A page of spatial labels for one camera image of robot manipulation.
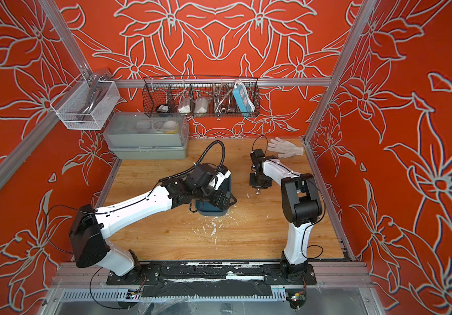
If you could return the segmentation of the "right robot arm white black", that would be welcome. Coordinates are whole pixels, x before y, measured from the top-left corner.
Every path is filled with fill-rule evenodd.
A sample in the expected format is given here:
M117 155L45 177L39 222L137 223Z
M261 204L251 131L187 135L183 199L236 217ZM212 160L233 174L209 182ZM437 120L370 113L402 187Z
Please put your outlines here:
M311 173L298 173L261 149L250 153L250 186L256 190L280 185L282 212L289 223L288 239L280 261L280 275L295 283L305 278L308 268L307 248L313 227L323 218L320 190Z

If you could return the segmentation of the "teal plastic storage box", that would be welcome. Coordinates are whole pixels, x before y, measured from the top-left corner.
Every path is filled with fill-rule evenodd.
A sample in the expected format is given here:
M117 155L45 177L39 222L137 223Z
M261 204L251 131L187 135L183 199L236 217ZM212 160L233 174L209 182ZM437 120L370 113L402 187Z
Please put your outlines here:
M219 187L220 192L231 191L231 179L225 179ZM221 210L218 207L211 205L209 202L195 201L195 208L199 214L207 217L222 217L227 214L228 210Z

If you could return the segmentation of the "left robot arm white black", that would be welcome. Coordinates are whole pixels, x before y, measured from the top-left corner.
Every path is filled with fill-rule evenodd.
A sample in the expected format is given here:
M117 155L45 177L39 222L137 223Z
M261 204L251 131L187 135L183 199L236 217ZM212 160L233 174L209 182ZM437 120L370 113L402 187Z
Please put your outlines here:
M203 161L215 145L225 148L222 141L215 140L192 167L160 179L147 193L111 206L81 207L69 231L76 266L99 266L120 277L140 273L136 254L110 241L115 233L149 216L193 202L207 202L220 211L235 205L236 198L224 186L231 177L225 159L222 157L218 165Z

